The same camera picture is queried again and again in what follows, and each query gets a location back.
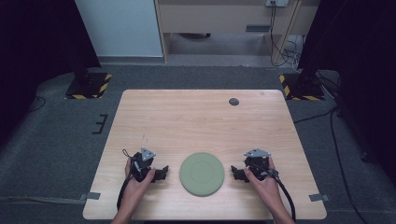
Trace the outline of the grey tape strip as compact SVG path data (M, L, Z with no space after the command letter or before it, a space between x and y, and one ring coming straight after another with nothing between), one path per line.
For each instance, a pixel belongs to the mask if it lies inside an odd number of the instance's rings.
M98 192L87 192L87 193L82 193L79 196L79 199L82 201L86 201L88 199L91 200L99 200L101 193Z
M327 194L317 193L317 194L310 194L309 195L309 199L310 199L311 202L317 202L317 201L327 202L331 198Z

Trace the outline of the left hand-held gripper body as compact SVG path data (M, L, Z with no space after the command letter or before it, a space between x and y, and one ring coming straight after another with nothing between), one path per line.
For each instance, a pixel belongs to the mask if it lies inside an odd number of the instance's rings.
M155 156L155 152L141 147L141 151L136 152L131 158L130 176L136 181L142 182L151 170L150 165L153 163Z

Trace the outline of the person's left hand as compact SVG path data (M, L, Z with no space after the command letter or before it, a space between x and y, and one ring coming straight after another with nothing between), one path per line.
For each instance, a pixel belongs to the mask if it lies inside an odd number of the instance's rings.
M129 180L127 187L124 190L122 197L122 205L127 205L128 207L132 207L133 205L138 205L142 198L144 197L149 184L151 183L153 177L155 176L156 169L152 168L146 178L138 182L133 177Z

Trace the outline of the black stand base hazard stripes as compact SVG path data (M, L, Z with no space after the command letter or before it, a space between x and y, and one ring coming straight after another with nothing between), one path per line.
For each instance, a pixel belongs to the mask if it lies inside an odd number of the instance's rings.
M302 74L283 74L279 77L286 100L318 101L324 99L321 83L316 76Z
M111 78L108 73L88 73L85 77L75 77L65 93L65 98L101 98Z

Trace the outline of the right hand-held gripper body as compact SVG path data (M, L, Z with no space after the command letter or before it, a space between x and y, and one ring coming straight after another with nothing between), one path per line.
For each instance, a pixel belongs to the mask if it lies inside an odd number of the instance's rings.
M270 152L255 147L244 155L246 167L257 179L263 181L267 176L278 179L278 171L269 167L269 159L272 156Z

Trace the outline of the black curtain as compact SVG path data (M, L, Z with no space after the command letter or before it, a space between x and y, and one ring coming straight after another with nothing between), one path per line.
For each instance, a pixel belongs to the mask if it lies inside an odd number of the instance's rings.
M0 146L40 83L99 65L75 0L0 0Z
M337 103L396 187L396 0L320 0L299 66L341 76Z

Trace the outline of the person's right hand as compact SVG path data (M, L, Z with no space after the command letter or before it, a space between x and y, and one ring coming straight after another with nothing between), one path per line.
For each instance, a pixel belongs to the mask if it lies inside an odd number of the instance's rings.
M245 168L244 172L260 199L272 214L284 207L278 184L272 177L267 176L264 180L259 180L248 168Z

